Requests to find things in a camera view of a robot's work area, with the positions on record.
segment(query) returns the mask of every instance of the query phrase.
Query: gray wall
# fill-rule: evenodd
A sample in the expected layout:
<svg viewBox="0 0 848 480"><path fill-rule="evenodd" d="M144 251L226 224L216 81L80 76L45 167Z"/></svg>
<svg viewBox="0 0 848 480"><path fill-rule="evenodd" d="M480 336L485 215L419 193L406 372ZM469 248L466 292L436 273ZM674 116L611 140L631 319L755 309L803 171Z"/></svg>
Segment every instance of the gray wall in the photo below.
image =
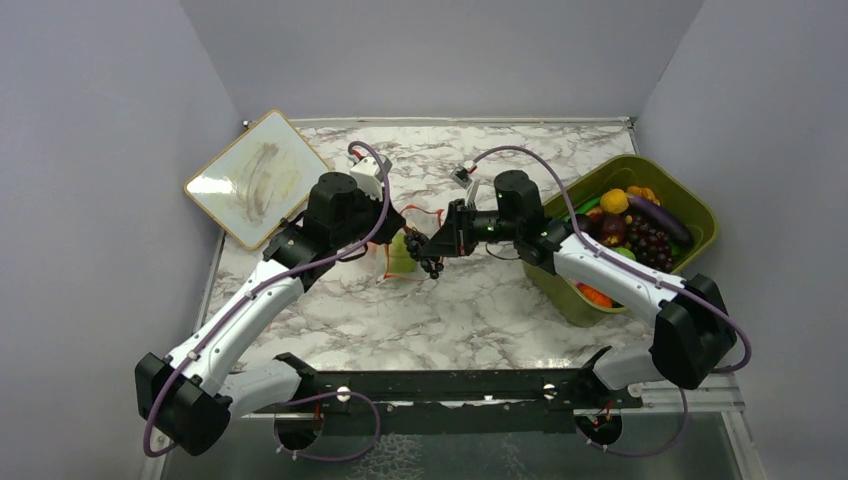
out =
<svg viewBox="0 0 848 480"><path fill-rule="evenodd" d="M848 3L707 0L637 122L715 209L713 274L754 341L739 374L772 478L845 478Z"/></svg>
<svg viewBox="0 0 848 480"><path fill-rule="evenodd" d="M181 0L239 112L635 115L702 0Z"/></svg>
<svg viewBox="0 0 848 480"><path fill-rule="evenodd" d="M135 478L135 362L217 235L182 182L239 117L176 0L6 0L0 65L0 478Z"/></svg>

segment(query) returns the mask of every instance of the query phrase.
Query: bunch of grapes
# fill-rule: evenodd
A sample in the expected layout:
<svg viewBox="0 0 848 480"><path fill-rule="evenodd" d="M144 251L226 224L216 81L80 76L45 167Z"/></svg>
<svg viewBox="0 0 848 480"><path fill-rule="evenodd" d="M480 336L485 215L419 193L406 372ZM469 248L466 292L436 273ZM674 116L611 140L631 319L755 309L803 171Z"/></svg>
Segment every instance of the bunch of grapes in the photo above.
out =
<svg viewBox="0 0 848 480"><path fill-rule="evenodd" d="M409 252L409 257L418 262L425 272L430 274L430 278L436 280L439 274L445 269L445 265L440 258L421 257L421 247L427 243L427 235L418 230L411 230L403 236L403 243L406 245L406 251Z"/></svg>
<svg viewBox="0 0 848 480"><path fill-rule="evenodd" d="M627 215L625 222L628 222L628 248L636 255L636 261L665 273L671 272L674 258L668 233L654 227L639 214Z"/></svg>

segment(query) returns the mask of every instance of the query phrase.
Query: gray floor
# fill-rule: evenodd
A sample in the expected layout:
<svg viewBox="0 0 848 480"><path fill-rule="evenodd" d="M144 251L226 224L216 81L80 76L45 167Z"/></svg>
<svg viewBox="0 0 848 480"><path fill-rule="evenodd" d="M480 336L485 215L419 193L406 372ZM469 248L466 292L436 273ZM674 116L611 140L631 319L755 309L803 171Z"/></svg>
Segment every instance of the gray floor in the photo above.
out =
<svg viewBox="0 0 848 480"><path fill-rule="evenodd" d="M621 449L646 450L665 443L680 424L679 414L625 417ZM319 438L310 452L343 455L366 439ZM270 419L240 419L205 454L177 449L163 479L738 479L721 414L694 414L683 441L666 454L646 459L606 455L577 435L513 433L486 435L388 436L366 457L344 464L292 461L277 455Z"/></svg>

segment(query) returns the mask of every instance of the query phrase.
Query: plastic container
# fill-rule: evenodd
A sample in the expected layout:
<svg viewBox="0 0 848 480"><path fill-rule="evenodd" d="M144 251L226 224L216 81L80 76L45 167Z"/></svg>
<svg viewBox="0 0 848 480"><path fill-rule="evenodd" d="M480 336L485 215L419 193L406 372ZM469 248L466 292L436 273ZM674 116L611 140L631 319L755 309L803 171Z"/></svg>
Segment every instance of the plastic container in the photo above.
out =
<svg viewBox="0 0 848 480"><path fill-rule="evenodd" d="M715 241L718 225L710 208L668 172L645 157L619 155L611 158L571 184L568 195L576 208L610 189L624 190L631 185L653 190L663 208L683 222L695 238L695 244L676 259L672 273L680 272ZM545 204L545 213L551 217L568 214L562 195L558 194ZM591 327L607 315L627 311L626 308L599 307L583 296L571 281L550 275L527 263L524 263L524 273L551 299L569 323L579 327Z"/></svg>

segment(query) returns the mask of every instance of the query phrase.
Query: marble tabletop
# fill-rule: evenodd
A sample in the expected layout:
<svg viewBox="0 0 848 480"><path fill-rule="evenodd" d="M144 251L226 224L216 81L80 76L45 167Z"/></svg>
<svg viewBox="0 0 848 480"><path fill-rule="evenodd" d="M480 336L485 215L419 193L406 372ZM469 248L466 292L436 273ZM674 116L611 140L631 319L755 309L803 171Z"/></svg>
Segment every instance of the marble tabletop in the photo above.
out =
<svg viewBox="0 0 848 480"><path fill-rule="evenodd" d="M454 166L485 149L520 145L549 160L566 184L609 158L633 153L621 125L523 124L305 127L303 135L338 171L346 148L362 140L388 156L392 201L401 208L444 208L465 192L449 178ZM495 175L522 169L542 198L553 179L529 157L502 153L480 163L480 208L494 208ZM497 253L501 247L493 247ZM503 247L503 256L514 254ZM242 285L262 256L225 238L209 301L216 312ZM611 316L592 328L569 324L524 276L520 261L491 257L483 248L448 259L438 280L376 281L368 257L337 264L281 312L236 365L250 369L292 352L316 369L492 369L579 366L605 345L650 338L644 323Z"/></svg>

